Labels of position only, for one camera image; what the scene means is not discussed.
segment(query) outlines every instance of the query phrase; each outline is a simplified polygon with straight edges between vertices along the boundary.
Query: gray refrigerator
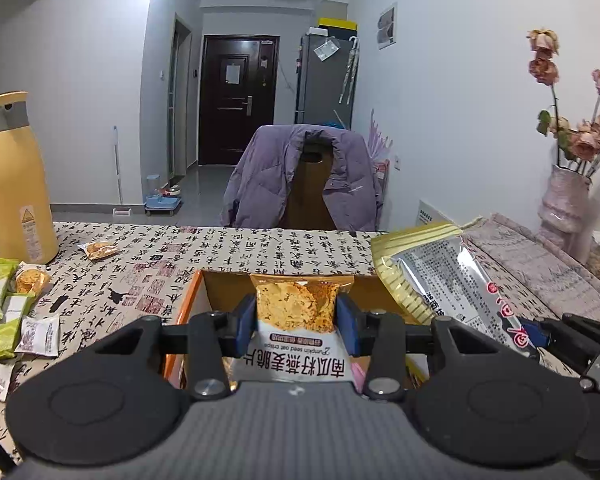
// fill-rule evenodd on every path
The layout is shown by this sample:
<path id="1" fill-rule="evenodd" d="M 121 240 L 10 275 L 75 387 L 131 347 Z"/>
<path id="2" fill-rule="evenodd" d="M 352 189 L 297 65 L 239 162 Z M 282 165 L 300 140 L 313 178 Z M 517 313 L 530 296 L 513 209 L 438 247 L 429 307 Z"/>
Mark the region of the gray refrigerator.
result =
<path id="1" fill-rule="evenodd" d="M 353 41 L 338 40 L 340 49 L 324 61 L 320 61 L 314 50 L 324 44 L 325 40 L 327 38 L 324 36 L 313 34 L 302 37 L 295 124 L 340 124 L 342 122 L 349 130 L 354 97 L 352 90 L 351 100 L 347 105 L 350 81 L 342 103 L 338 101 L 347 73 L 349 52 L 353 47 Z"/>

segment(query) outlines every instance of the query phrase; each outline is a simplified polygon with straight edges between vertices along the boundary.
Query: puffer jacket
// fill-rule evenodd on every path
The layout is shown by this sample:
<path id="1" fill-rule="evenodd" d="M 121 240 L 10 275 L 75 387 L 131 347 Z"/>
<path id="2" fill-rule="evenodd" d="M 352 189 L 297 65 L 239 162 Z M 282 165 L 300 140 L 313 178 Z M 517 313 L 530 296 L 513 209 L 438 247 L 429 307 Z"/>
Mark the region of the puffer jacket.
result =
<path id="1" fill-rule="evenodd" d="M 242 154 L 224 192 L 223 226 L 272 228 L 282 217 L 304 143 L 333 147 L 322 196 L 336 229 L 375 231 L 382 197 L 360 134 L 329 126 L 261 126 Z"/>

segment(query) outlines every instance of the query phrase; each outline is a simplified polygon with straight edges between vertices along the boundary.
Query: framed picture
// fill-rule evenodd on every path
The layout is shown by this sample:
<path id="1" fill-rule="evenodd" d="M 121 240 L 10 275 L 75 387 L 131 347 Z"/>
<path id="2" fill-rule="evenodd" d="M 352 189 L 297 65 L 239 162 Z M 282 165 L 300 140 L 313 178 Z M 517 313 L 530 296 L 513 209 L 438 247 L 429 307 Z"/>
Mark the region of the framed picture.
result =
<path id="1" fill-rule="evenodd" d="M 393 4 L 380 15 L 378 20 L 378 48 L 392 45 L 396 41 L 397 8 L 398 4 Z"/>

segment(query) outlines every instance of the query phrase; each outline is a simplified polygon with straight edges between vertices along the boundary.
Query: gray tile floor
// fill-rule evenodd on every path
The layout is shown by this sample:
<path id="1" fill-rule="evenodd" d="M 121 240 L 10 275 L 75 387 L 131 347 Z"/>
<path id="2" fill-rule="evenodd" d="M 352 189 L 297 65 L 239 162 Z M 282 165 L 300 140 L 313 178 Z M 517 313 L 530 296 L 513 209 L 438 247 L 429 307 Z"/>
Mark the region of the gray tile floor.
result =
<path id="1" fill-rule="evenodd" d="M 168 214 L 113 217 L 111 213 L 54 212 L 58 222 L 106 222 L 123 224 L 179 225 L 214 227 L 220 225 L 222 197 L 233 166 L 198 166 L 195 164 L 179 182 L 182 205 L 174 216 Z"/>

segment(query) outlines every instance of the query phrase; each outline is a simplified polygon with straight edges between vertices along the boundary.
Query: dark brown door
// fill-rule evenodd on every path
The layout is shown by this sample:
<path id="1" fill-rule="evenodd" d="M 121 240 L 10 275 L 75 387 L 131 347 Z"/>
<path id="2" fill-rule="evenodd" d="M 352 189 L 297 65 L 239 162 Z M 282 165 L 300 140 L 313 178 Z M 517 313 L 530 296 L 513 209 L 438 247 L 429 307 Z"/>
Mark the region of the dark brown door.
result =
<path id="1" fill-rule="evenodd" d="M 277 36 L 205 36 L 200 164 L 237 164 L 255 131 L 273 124 Z"/>

